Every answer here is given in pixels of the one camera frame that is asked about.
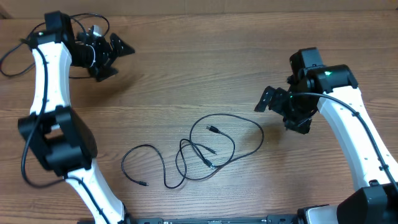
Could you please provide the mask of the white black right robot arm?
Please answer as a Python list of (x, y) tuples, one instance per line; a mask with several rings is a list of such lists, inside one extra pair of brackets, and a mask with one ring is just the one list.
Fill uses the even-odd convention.
[(255, 110), (276, 112), (286, 129), (301, 134), (320, 113), (349, 164), (354, 193), (338, 205), (300, 208), (285, 222), (397, 223), (397, 161), (373, 125), (350, 68), (326, 66), (316, 47), (298, 50), (289, 62), (289, 89), (266, 87)]

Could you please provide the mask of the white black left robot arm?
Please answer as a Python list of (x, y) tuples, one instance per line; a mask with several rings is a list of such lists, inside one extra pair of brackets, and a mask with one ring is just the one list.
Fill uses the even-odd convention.
[(35, 60), (35, 93), (30, 114), (18, 121), (25, 151), (71, 185), (93, 216), (93, 223), (132, 223), (126, 206), (110, 189), (97, 162), (93, 133), (70, 101), (70, 68), (86, 68), (101, 82), (117, 73), (114, 61), (134, 53), (116, 34), (97, 26), (74, 34), (76, 17), (59, 11), (45, 15), (45, 29), (24, 43)]

